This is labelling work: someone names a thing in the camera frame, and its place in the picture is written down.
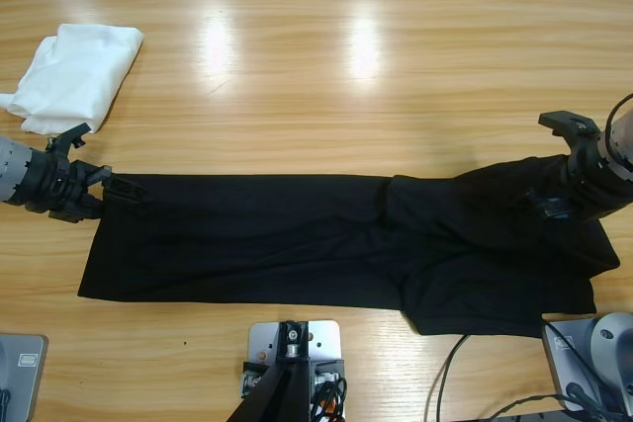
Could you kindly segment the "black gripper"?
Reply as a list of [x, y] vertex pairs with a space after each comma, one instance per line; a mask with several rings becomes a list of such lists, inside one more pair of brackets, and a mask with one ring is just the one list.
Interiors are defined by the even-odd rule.
[[[112, 175], [108, 165], [95, 166], [63, 154], [32, 150], [27, 171], [17, 186], [17, 205], [27, 211], [48, 213], [66, 222], [101, 217], [103, 202], [89, 193], [89, 187]], [[125, 179], [109, 179], [106, 200], [123, 204], [141, 204], [146, 190]]]
[[[610, 169], [601, 149], [601, 137], [571, 137], [565, 139], [570, 155], [563, 171], [566, 185], [608, 185]], [[574, 206], [569, 199], [545, 197], [529, 189], [526, 200], [531, 212], [543, 219], [568, 219]]]

